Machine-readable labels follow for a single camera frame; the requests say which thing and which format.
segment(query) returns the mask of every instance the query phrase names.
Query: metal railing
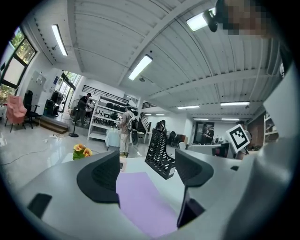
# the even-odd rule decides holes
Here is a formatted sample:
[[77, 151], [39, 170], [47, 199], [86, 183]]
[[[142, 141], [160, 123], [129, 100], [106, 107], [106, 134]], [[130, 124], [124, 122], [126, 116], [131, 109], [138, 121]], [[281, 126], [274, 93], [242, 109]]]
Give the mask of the metal railing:
[[142, 109], [143, 108], [149, 108], [149, 107], [156, 107], [156, 105], [152, 104], [150, 102], [145, 102], [145, 103], [142, 104]]
[[144, 113], [141, 113], [140, 119], [141, 119], [141, 123], [142, 123], [142, 125], [144, 126], [145, 130], [146, 130], [147, 132], [149, 132], [149, 131], [150, 131], [150, 128], [151, 128], [151, 122], [148, 123], [148, 121], [147, 121], [147, 119], [146, 119]]
[[118, 96], [116, 96], [116, 95], [113, 95], [113, 94], [110, 94], [110, 93], [108, 93], [108, 92], [104, 92], [104, 91], [101, 91], [101, 90], [99, 90], [99, 89], [95, 89], [95, 88], [92, 88], [92, 87], [90, 87], [90, 86], [87, 86], [87, 85], [84, 85], [83, 86], [83, 89], [82, 89], [82, 91], [83, 92], [87, 92], [87, 93], [91, 93], [92, 94], [92, 96], [93, 95], [95, 95], [95, 96], [103, 96], [103, 97], [108, 97], [108, 98], [111, 98], [111, 99], [113, 99], [113, 100], [117, 100], [117, 101], [119, 101], [119, 102], [122, 102], [122, 103], [125, 103], [125, 104], [128, 104], [128, 100], [126, 100], [126, 99], [123, 99], [123, 98], [121, 98], [121, 97], [118, 97]]

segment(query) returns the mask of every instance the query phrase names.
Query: floor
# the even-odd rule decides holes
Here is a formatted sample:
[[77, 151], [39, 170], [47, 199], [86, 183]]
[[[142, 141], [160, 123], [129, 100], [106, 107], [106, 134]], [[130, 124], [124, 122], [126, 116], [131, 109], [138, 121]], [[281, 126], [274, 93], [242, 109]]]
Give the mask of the floor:
[[[71, 120], [67, 114], [61, 114], [60, 119], [67, 123]], [[23, 129], [14, 126], [10, 133], [10, 125], [4, 127], [0, 121], [0, 164], [1, 173], [12, 190], [17, 191], [31, 181], [45, 169], [64, 162], [73, 152], [73, 146], [82, 143], [93, 151], [93, 154], [106, 151], [102, 140], [87, 140], [88, 129], [76, 127], [78, 138], [71, 138], [68, 134], [58, 135], [55, 132], [34, 126]], [[148, 144], [138, 144], [129, 149], [129, 158], [145, 157]], [[167, 146], [167, 152], [174, 157], [175, 148]]]

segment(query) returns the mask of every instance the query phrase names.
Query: man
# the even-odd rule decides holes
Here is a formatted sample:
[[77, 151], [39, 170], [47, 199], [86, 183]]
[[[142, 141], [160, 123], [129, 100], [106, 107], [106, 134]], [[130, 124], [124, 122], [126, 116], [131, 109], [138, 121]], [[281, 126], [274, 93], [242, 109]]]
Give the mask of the man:
[[128, 148], [129, 148], [129, 136], [130, 132], [128, 129], [129, 120], [134, 117], [133, 112], [131, 111], [131, 106], [127, 104], [125, 106], [125, 113], [123, 114], [122, 122], [119, 124], [119, 128], [121, 128], [121, 136], [120, 136], [120, 157], [128, 156]]
[[208, 133], [204, 134], [206, 136], [205, 144], [211, 144], [212, 139], [214, 138], [214, 130], [211, 127], [208, 128]]
[[[249, 141], [251, 142], [252, 136], [251, 136], [251, 134], [245, 129], [245, 122], [244, 122], [244, 121], [237, 121], [236, 124], [237, 124], [237, 125], [240, 124], [240, 125], [242, 126], [242, 128], [244, 129], [244, 131], [245, 131], [245, 133], [246, 133], [246, 135], [247, 135], [247, 137], [248, 137], [248, 139], [249, 139]], [[236, 159], [242, 160], [246, 154], [248, 154], [248, 151], [247, 151], [246, 148], [244, 148], [244, 149], [240, 150], [240, 151], [237, 153]]]
[[75, 119], [73, 121], [73, 123], [75, 123], [75, 121], [77, 121], [79, 118], [80, 118], [80, 121], [81, 121], [81, 125], [82, 126], [86, 126], [87, 124], [84, 122], [84, 116], [85, 116], [85, 106], [86, 106], [86, 103], [88, 101], [88, 98], [90, 98], [92, 95], [90, 93], [88, 93], [86, 96], [83, 96], [79, 102], [78, 102], [78, 113], [76, 113], [77, 115], [77, 119]]
[[93, 100], [90, 100], [90, 102], [86, 105], [86, 114], [85, 117], [91, 119], [92, 117], [92, 110], [94, 108]]

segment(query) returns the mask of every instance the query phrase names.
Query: shelf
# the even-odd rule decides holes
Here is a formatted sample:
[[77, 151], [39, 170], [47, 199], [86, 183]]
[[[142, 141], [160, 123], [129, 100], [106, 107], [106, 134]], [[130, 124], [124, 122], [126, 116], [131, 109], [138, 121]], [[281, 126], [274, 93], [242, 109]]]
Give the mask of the shelf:
[[96, 139], [102, 139], [102, 140], [105, 140], [106, 138], [106, 134], [105, 133], [91, 133], [89, 135], [90, 138], [96, 138]]
[[121, 112], [121, 111], [117, 111], [117, 110], [114, 110], [114, 109], [112, 109], [112, 108], [109, 108], [109, 107], [104, 107], [104, 106], [102, 106], [102, 105], [98, 105], [98, 107], [101, 107], [101, 108], [104, 108], [104, 109], [108, 109], [108, 110], [110, 110], [110, 111], [112, 111], [112, 112], [116, 112], [116, 113], [124, 113], [124, 112]]
[[[105, 101], [107, 101], [107, 102], [113, 103], [113, 104], [118, 104], [118, 105], [123, 106], [123, 107], [126, 106], [126, 103], [120, 102], [120, 101], [118, 101], [118, 100], [116, 100], [116, 99], [109, 98], [109, 97], [107, 97], [107, 96], [105, 97], [105, 96], [102, 96], [102, 95], [101, 95], [101, 99], [103, 99], [103, 100], [105, 100]], [[132, 108], [132, 109], [135, 109], [135, 110], [138, 110], [137, 107], [131, 106], [131, 108]]]
[[265, 135], [270, 135], [270, 134], [275, 134], [275, 133], [278, 133], [278, 132], [277, 131], [272, 131], [272, 132], [265, 133]]
[[105, 126], [103, 124], [98, 124], [98, 123], [92, 123], [92, 126], [98, 127], [98, 128], [104, 128], [104, 129], [111, 129], [111, 126]]
[[108, 121], [113, 121], [113, 122], [116, 122], [116, 123], [121, 123], [121, 121], [113, 120], [113, 119], [110, 119], [110, 118], [105, 118], [105, 117], [100, 116], [98, 114], [93, 115], [93, 117], [101, 118], [101, 119], [108, 120]]
[[271, 116], [267, 117], [264, 121], [268, 121], [269, 119], [271, 119]]

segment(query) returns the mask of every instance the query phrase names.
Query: backpack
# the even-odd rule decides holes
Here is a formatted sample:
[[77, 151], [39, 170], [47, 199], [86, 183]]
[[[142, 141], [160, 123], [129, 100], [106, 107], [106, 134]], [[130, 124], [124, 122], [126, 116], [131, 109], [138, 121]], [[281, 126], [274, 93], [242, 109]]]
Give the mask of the backpack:
[[127, 128], [129, 131], [137, 131], [137, 124], [138, 124], [138, 121], [135, 117], [135, 115], [133, 114], [132, 111], [129, 112], [129, 115], [130, 115], [130, 119], [129, 119], [129, 122], [127, 124]]

